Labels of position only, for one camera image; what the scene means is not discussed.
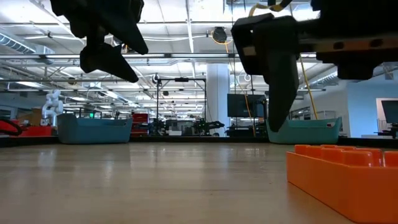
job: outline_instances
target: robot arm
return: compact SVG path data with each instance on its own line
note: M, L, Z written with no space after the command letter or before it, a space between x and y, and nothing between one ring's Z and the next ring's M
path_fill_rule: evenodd
M63 113L63 103L62 101L58 100L60 94L60 90L54 90L53 92L45 96L46 102L42 108L42 120L40 122L42 126L46 126L49 124L49 122L47 121L49 117L52 118L51 125L57 125L57 115Z
M238 19L231 30L246 73L262 75L269 84L274 132L297 95L299 53L316 52L318 60L334 63L341 79L366 80L381 63L398 61L398 27L387 25L396 21L398 1L312 0L311 6L320 10L318 19L268 13Z
M109 33L130 49L140 54L148 53L148 47L139 32L143 0L51 0L57 16L65 16L72 33L87 37L87 46L80 53L80 67L90 73L102 70L129 82L138 77L121 55L121 45L112 47L104 43Z

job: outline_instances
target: monitor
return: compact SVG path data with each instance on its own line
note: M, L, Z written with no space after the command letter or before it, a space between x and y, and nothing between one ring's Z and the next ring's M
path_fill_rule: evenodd
M398 123L398 100L382 100L381 104L387 123Z
M265 95L247 95L250 116L267 118L267 99ZM242 94L228 94L228 116L230 118L248 118L249 111L246 99Z

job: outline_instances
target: ceiling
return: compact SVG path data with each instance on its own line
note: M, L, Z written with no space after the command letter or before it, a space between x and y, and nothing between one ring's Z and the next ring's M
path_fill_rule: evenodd
M293 10L294 17L297 20L316 18L318 12L312 12L309 6L309 1L301 0L294 1ZM145 0L145 6L142 11L142 17L139 24L139 29L146 39L149 53L209 53L209 54L224 54L226 49L224 45L216 44L214 41L206 37L206 34L211 32L216 26L225 27L229 38L232 21L236 21L240 17L248 15L248 4L246 10L241 4L236 3L231 13L231 7L223 0ZM256 14L265 13L264 10L257 10ZM290 14L290 11L284 10L280 13L275 13L276 16L283 16ZM192 41L190 41L190 29L192 30ZM64 17L52 16L51 5L49 0L2 0L0 2L0 33L7 32L8 34L16 36L26 44L43 45L52 49L56 54L71 54L76 55L85 45L85 40L75 38L70 34L68 21ZM229 52L235 52L233 44L228 45ZM0 54L17 54L16 51L8 47L0 46ZM103 73L101 71L94 71L85 74L78 66L79 61L76 59L70 60L55 60L53 64L46 65L38 63L34 60L18 60L18 59L4 59L2 70L0 70L0 77L3 79L28 79L40 80L49 78L55 80L52 83L39 83L44 89L61 88L65 90L63 95L74 96L80 98L87 98L85 101L70 100L77 104L92 102L97 105L106 105L109 108L110 103L120 103L121 100L112 99L110 96L101 96L99 91L94 91L90 88L87 82L78 82L70 85L62 80L68 80L71 77L77 79L90 79L91 85L101 85L102 92L106 90L125 90L113 91L113 93L127 100L127 104L123 105L124 110L130 110L139 105L142 110L144 108L153 108L156 95L155 85L152 82L155 74L160 78L175 78L175 77L195 77L206 78L206 65L209 63L228 63L230 66L231 75L236 75L237 82L244 89L253 88L261 89L261 94L267 88L267 84L262 77L246 76L240 62L224 59L173 59L173 58L133 58L129 59L129 63L133 69L140 75L138 83L128 83L122 80L115 80L115 77ZM325 75L325 72L330 71L331 65L318 63L316 60L307 60L304 63L304 68L307 71L307 76L310 81L317 81L319 74ZM301 65L298 64L298 73L300 81L303 83ZM170 82L164 89L191 89L192 91L170 91L169 96L162 96L161 98L203 98L204 92L198 86L198 83L175 83ZM35 87L14 84L13 89L36 89ZM80 90L78 92L68 92L66 90ZM162 113L189 114L198 113L202 111L204 101L181 101L181 106L175 105L173 108L164 107Z

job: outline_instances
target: teal bin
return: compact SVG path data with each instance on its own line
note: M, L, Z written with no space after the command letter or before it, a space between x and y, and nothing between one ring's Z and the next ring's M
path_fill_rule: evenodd
M277 144L336 144L341 127L341 117L319 120L286 120L279 132L270 130L268 138Z
M64 144L125 143L130 140L132 119L85 119L61 114L57 121L58 138Z

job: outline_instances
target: white pillar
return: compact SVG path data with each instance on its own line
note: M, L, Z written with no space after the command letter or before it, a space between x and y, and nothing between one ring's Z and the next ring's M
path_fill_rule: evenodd
M225 130L229 127L227 94L229 93L229 68L228 64L207 65L207 109L206 120L219 121L225 128L214 129L210 134L218 133L225 137Z

